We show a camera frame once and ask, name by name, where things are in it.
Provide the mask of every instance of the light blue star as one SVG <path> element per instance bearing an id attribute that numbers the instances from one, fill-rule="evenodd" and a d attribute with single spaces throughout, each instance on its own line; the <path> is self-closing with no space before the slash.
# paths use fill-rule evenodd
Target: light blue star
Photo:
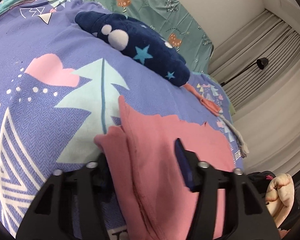
<path id="1" fill-rule="evenodd" d="M 170 73 L 170 72 L 168 71 L 168 75 L 166 75 L 166 78 L 168 78 L 169 80 L 170 80 L 171 78 L 175 78 L 175 76 L 174 76 L 173 74 L 174 74 L 174 72 Z"/>
<path id="2" fill-rule="evenodd" d="M 151 54 L 148 53 L 148 49 L 149 49 L 149 46 L 146 46 L 144 47 L 143 49 L 140 49 L 139 47 L 135 47 L 136 48 L 136 51 L 137 51 L 137 55 L 134 56 L 134 60 L 139 60 L 142 65 L 145 64 L 145 59 L 147 58 L 153 58 L 153 56 Z"/>

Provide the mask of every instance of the white zigzag pattern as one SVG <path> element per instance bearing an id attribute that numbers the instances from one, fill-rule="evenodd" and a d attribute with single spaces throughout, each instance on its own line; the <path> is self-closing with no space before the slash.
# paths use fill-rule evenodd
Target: white zigzag pattern
<path id="1" fill-rule="evenodd" d="M 6 122 L 9 122 L 14 139 L 17 142 L 18 147 L 21 149 L 21 152 L 17 152 L 15 147 L 13 146 L 12 141 L 9 138 L 9 135 L 7 134 L 7 131 L 5 128 Z M 46 179 L 41 174 L 38 167 L 34 164 L 32 159 L 30 158 L 28 152 L 22 145 L 22 142 L 21 142 L 21 140 L 17 134 L 17 131 L 14 127 L 14 124 L 12 122 L 9 108 L 7 108 L 6 112 L 4 114 L 4 117 L 3 117 L 1 130 L 0 130 L 0 202 L 2 205 L 1 220 L 2 220 L 3 225 L 5 227 L 7 227 L 7 229 L 10 231 L 10 233 L 15 237 L 16 231 L 13 229 L 10 221 L 12 220 L 13 223 L 17 227 L 19 227 L 20 224 L 18 223 L 17 218 L 11 213 L 10 209 L 8 208 L 8 205 L 13 206 L 14 209 L 17 211 L 17 213 L 23 218 L 25 214 L 23 213 L 21 208 L 28 208 L 30 205 L 29 202 L 24 202 L 24 201 L 31 201 L 34 199 L 35 196 L 26 194 L 26 192 L 28 192 L 28 189 L 27 189 L 26 185 L 24 184 L 24 182 L 22 181 L 22 179 L 20 178 L 19 174 L 17 173 L 13 163 L 11 162 L 11 160 L 6 152 L 6 149 L 3 147 L 3 144 L 2 144 L 3 138 L 6 139 L 8 145 L 9 145 L 10 151 L 13 153 L 18 164 L 22 167 L 24 173 L 26 174 L 28 179 L 32 182 L 32 184 L 36 187 L 37 190 L 40 189 L 40 186 L 35 181 L 34 177 L 28 171 L 26 165 L 21 160 L 20 155 L 23 155 L 28 160 L 32 169 L 37 173 L 37 175 L 39 176 L 39 178 L 42 180 L 43 183 L 46 181 Z M 7 182 L 7 180 L 9 180 L 10 177 L 7 173 L 6 167 L 4 166 L 5 163 L 2 162 L 2 159 L 1 159 L 2 156 L 6 160 L 8 168 L 12 171 L 13 175 L 16 177 L 16 179 L 20 185 L 16 185 L 16 184 Z M 16 192 L 13 192 L 12 190 L 22 191 L 22 192 L 25 192 L 25 194 L 16 193 Z M 14 197 L 14 198 L 20 199 L 20 201 L 12 200 L 7 197 Z"/>

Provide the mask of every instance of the teal bedsheet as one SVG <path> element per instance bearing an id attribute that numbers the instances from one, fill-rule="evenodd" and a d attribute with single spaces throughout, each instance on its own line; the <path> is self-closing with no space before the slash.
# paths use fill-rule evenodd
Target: teal bedsheet
<path id="1" fill-rule="evenodd" d="M 179 0 L 87 0 L 136 18 L 156 30 L 194 72 L 207 73 L 213 44 Z"/>

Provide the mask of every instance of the geometric pattern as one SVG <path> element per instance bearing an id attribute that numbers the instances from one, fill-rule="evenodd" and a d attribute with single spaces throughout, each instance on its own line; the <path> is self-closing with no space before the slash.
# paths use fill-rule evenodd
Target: geometric pattern
<path id="1" fill-rule="evenodd" d="M 25 210 L 45 181 L 22 145 L 7 108 L 0 130 L 1 221 L 14 237 Z"/>

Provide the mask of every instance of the white polka dot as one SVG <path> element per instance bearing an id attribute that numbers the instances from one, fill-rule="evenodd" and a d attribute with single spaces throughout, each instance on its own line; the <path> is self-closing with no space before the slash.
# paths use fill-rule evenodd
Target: white polka dot
<path id="1" fill-rule="evenodd" d="M 109 34 L 108 41 L 113 48 L 122 51 L 128 45 L 129 36 L 123 30 L 114 30 Z"/>
<path id="2" fill-rule="evenodd" d="M 166 41 L 164 44 L 165 44 L 168 48 L 170 48 L 170 49 L 173 48 L 173 47 L 171 46 L 171 44 L 170 44 L 169 42 L 167 42 L 167 41 Z"/>
<path id="3" fill-rule="evenodd" d="M 102 33 L 103 35 L 109 35 L 109 33 L 111 32 L 111 30 L 112 30 L 111 25 L 106 24 L 106 25 L 104 25 L 104 26 L 102 27 L 101 33 Z"/>

